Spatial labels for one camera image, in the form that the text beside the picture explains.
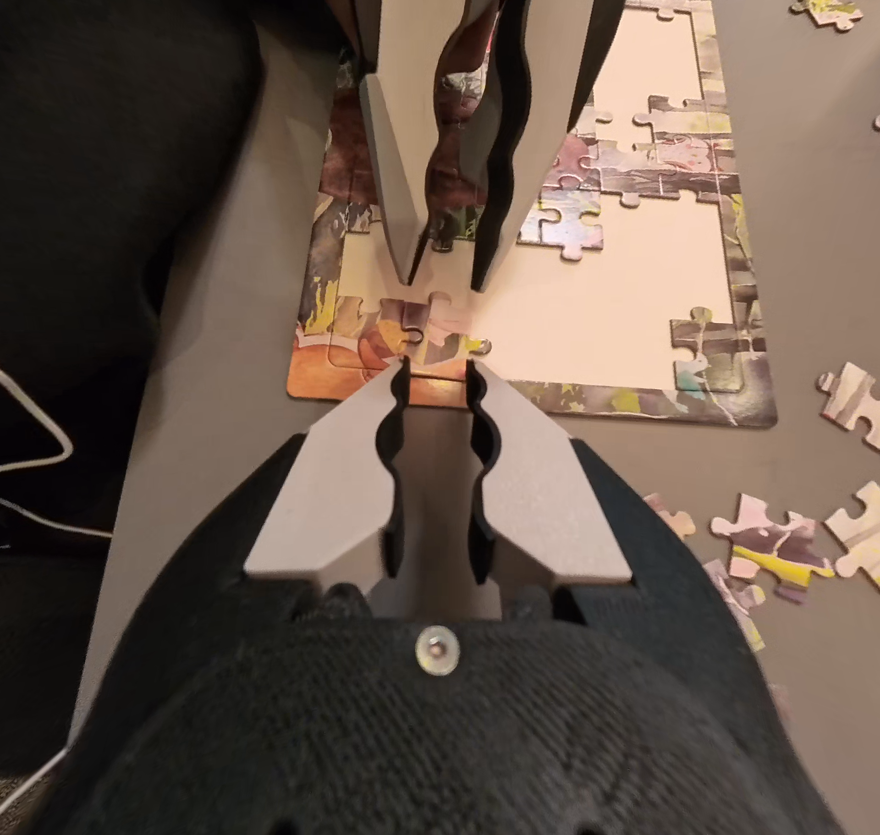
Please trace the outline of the animal jigsaw puzzle board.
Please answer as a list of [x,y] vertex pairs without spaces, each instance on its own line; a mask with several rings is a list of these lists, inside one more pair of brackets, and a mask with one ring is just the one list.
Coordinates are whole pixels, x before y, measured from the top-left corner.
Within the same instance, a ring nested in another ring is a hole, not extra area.
[[[671,321],[705,306],[732,322],[717,205],[642,197],[655,186],[651,95],[698,99],[688,16],[658,19],[627,0],[604,70],[485,293],[471,291],[480,205],[456,179],[438,188],[436,239],[412,285],[393,270],[385,242],[351,55],[338,71],[287,382],[289,396],[340,401],[406,355],[403,301],[445,291],[489,339],[481,358],[545,412],[694,423],[669,406],[675,363]],[[459,379],[418,375],[415,405],[463,407]]]

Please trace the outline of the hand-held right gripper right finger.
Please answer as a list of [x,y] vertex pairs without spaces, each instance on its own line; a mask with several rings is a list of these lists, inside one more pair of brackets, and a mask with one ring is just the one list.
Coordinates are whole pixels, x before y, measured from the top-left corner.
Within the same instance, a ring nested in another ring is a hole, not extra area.
[[473,485],[467,548],[478,584],[623,586],[631,566],[575,449],[556,422],[485,363],[467,365]]

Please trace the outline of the person's dark clothing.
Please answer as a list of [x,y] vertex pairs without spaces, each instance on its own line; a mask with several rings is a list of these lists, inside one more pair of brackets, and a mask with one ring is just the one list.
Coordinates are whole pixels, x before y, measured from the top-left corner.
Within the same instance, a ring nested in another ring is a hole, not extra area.
[[2,0],[2,778],[69,734],[173,244],[259,87],[243,0]]

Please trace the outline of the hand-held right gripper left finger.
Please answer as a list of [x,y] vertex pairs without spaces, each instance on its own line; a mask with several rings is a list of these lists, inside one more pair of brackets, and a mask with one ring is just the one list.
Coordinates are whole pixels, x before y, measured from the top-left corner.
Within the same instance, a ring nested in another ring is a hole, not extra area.
[[410,362],[394,359],[312,425],[244,564],[249,577],[371,591],[404,548],[400,475]]

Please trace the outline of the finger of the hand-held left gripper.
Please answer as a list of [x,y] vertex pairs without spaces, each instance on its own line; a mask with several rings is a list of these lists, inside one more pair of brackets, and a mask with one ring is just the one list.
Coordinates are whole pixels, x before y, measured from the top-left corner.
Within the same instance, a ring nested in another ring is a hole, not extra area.
[[376,63],[360,85],[381,222],[404,285],[414,279],[429,224],[438,65],[467,1],[380,0]]
[[498,110],[471,289],[484,293],[517,242],[570,130],[594,0],[510,0],[494,57]]

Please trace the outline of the jigsaw pieces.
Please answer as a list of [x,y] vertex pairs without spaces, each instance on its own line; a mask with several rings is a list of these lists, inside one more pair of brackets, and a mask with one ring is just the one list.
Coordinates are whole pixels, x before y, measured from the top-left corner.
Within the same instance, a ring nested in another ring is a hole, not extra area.
[[[648,112],[633,118],[649,126],[655,186],[642,197],[678,199],[683,191],[698,203],[718,206],[722,252],[732,303],[732,322],[720,323],[705,306],[695,306],[686,319],[671,321],[671,342],[688,350],[688,360],[675,363],[675,389],[663,392],[671,407],[695,422],[726,422],[731,426],[770,427],[776,422],[763,317],[759,304],[754,257],[747,232],[737,171],[732,126],[722,75],[711,0],[633,0],[658,19],[690,19],[700,81],[700,97],[674,104],[651,95]],[[763,648],[745,602],[751,581],[764,570],[776,577],[776,593],[797,604],[806,599],[812,577],[850,578],[863,571],[878,584],[878,485],[871,481],[856,494],[865,507],[857,518],[835,512],[825,527],[846,552],[834,563],[812,548],[816,521],[786,512],[773,522],[764,500],[742,493],[736,520],[710,521],[710,532],[727,539],[729,564],[706,565],[712,581],[728,599],[754,650]]]

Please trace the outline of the purple pink jigsaw piece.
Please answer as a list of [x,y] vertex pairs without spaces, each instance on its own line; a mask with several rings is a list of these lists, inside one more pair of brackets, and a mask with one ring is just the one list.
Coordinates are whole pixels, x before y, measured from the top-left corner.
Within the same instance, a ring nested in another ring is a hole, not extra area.
[[473,313],[456,306],[445,291],[432,291],[422,302],[403,301],[401,329],[406,354],[418,375],[459,379],[468,360],[487,357],[489,339],[472,333]]

